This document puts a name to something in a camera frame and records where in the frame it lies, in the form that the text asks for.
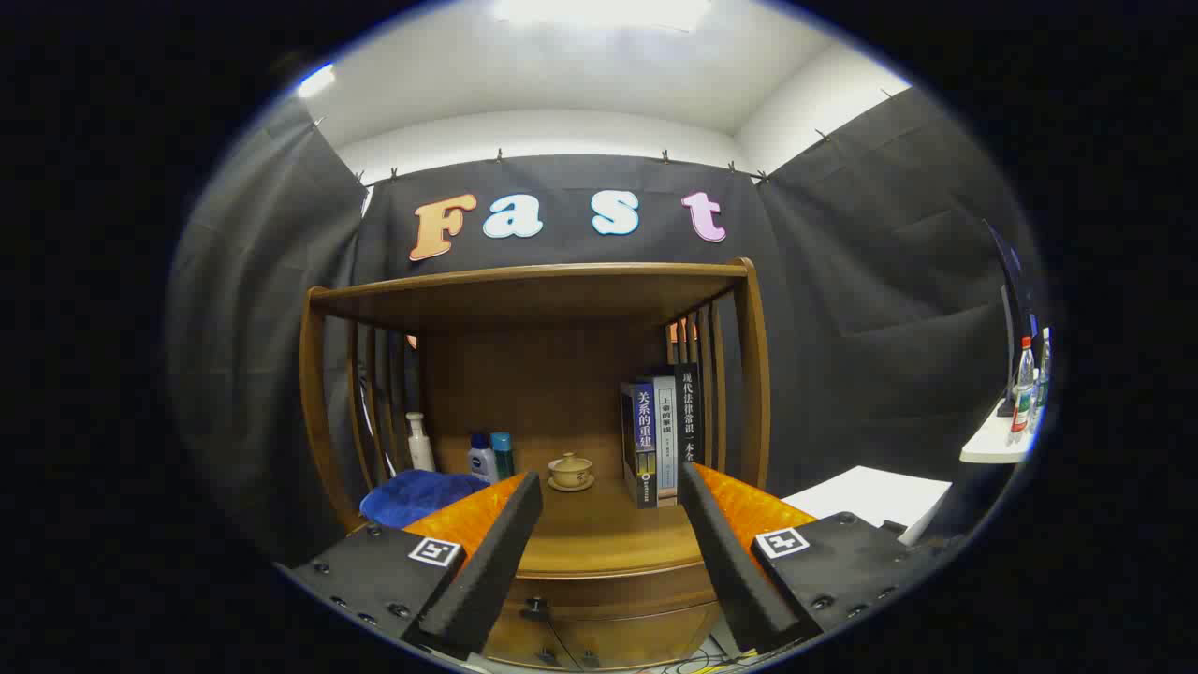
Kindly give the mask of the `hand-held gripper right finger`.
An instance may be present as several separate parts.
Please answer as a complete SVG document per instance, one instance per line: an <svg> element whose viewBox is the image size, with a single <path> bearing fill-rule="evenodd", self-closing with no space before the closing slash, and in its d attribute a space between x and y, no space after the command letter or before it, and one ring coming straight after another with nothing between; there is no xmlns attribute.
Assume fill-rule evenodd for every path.
<svg viewBox="0 0 1198 674"><path fill-rule="evenodd" d="M682 464L678 479L710 585L745 652L859 623L919 584L949 547L906 545L848 511L816 518L704 464Z"/></svg>

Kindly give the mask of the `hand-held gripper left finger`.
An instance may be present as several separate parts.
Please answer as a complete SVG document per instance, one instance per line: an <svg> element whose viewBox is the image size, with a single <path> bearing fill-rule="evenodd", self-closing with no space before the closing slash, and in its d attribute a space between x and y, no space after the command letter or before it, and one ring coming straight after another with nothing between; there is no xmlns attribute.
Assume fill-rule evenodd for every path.
<svg viewBox="0 0 1198 674"><path fill-rule="evenodd" d="M488 643L541 511L540 476L528 470L403 529L363 523L278 570L392 645L465 661Z"/></svg>

